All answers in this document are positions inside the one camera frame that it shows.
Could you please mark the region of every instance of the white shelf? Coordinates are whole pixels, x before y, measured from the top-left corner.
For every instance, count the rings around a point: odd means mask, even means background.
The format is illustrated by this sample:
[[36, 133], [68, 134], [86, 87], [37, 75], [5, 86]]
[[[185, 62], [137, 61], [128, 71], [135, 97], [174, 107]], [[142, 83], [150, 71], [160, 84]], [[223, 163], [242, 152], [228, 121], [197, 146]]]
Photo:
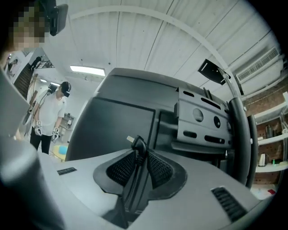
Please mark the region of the white shelf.
[[278, 141], [281, 141], [285, 138], [288, 138], [288, 133], [285, 133], [285, 134], [282, 134], [282, 135], [279, 135], [276, 137], [271, 137], [271, 138], [260, 140], [260, 141], [258, 141], [258, 145], [261, 146], [261, 145], [266, 145], [266, 144], [270, 144], [273, 142], [278, 142]]
[[264, 112], [255, 114], [256, 124], [261, 124], [270, 120], [273, 120], [280, 116], [281, 112], [284, 112], [287, 109], [287, 103], [283, 102], [280, 105], [277, 105], [271, 109], [268, 109]]
[[272, 196], [272, 194], [268, 192], [268, 190], [270, 189], [277, 192], [276, 185], [256, 185], [256, 184], [252, 185], [252, 188], [250, 191], [256, 198], [263, 200]]
[[269, 173], [269, 172], [277, 172], [282, 171], [288, 168], [288, 164], [267, 164], [264, 167], [256, 167], [257, 173]]

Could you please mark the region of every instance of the yellow object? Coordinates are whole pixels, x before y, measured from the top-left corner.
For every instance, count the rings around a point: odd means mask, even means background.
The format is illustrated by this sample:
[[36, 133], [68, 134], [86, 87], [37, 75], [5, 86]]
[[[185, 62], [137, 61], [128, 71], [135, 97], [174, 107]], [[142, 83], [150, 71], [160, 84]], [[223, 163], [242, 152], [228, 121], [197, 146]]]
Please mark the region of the yellow object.
[[61, 162], [62, 162], [62, 161], [65, 161], [66, 154], [59, 154], [59, 148], [60, 148], [60, 146], [54, 146], [52, 152], [53, 152], [53, 154], [54, 154], [55, 156], [57, 156], [57, 157], [61, 160]]
[[287, 164], [288, 162], [287, 161], [282, 161], [279, 163], [279, 165], [283, 165], [283, 164]]
[[133, 141], [134, 141], [134, 138], [133, 138], [133, 137], [130, 137], [130, 136], [128, 136], [128, 137], [127, 137], [127, 140], [128, 140], [128, 141], [130, 141], [131, 143], [133, 143]]

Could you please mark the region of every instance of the vent grille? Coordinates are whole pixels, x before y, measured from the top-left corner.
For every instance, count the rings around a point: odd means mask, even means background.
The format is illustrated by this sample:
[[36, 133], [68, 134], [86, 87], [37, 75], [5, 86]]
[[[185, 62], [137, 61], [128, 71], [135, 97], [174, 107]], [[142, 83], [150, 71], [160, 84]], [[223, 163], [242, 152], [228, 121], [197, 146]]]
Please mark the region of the vent grille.
[[71, 167], [71, 168], [65, 168], [65, 169], [58, 170], [57, 172], [61, 176], [61, 175], [67, 174], [67, 173], [72, 173], [74, 171], [77, 171], [77, 169], [75, 169], [74, 167]]
[[116, 183], [126, 186], [135, 169], [135, 152], [112, 164], [106, 170], [107, 176]]
[[164, 185], [173, 176], [172, 167], [151, 153], [148, 154], [147, 169], [151, 176], [153, 189]]
[[278, 55], [279, 55], [279, 53], [278, 53], [276, 48], [271, 49], [269, 52], [267, 52], [265, 55], [263, 55], [257, 62], [255, 62], [253, 65], [251, 65], [245, 71], [238, 74], [237, 77], [238, 77], [239, 81], [242, 81], [243, 79], [247, 78], [252, 73], [259, 70], [265, 64], [270, 62], [273, 58], [275, 58]]
[[246, 210], [224, 187], [212, 189], [211, 192], [219, 201], [220, 205], [225, 210], [232, 222], [238, 220], [247, 213]]

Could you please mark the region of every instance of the ceiling light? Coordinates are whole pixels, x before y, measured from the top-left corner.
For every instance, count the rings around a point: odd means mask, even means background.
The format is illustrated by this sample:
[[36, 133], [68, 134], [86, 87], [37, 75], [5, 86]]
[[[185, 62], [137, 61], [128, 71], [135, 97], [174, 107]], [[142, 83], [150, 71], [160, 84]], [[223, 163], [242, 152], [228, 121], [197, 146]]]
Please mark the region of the ceiling light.
[[54, 83], [54, 82], [51, 82], [51, 84], [53, 84], [53, 85], [57, 85], [57, 86], [60, 86], [59, 84], [57, 84], [57, 83]]
[[74, 72], [82, 72], [87, 74], [96, 74], [100, 76], [105, 76], [104, 69], [84, 67], [84, 66], [70, 66], [71, 70]]

